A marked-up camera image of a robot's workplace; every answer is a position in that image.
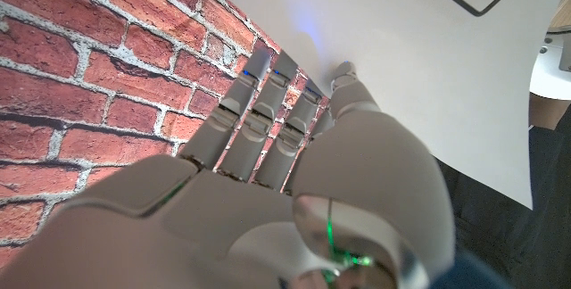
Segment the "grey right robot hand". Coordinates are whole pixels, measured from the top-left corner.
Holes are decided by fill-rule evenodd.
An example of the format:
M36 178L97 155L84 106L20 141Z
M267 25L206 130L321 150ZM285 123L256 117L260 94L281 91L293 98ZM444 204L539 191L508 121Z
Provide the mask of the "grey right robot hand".
M1 273L4 288L427 288L453 265L433 155L350 62L308 85L265 159L296 65L256 52L177 156L70 198Z

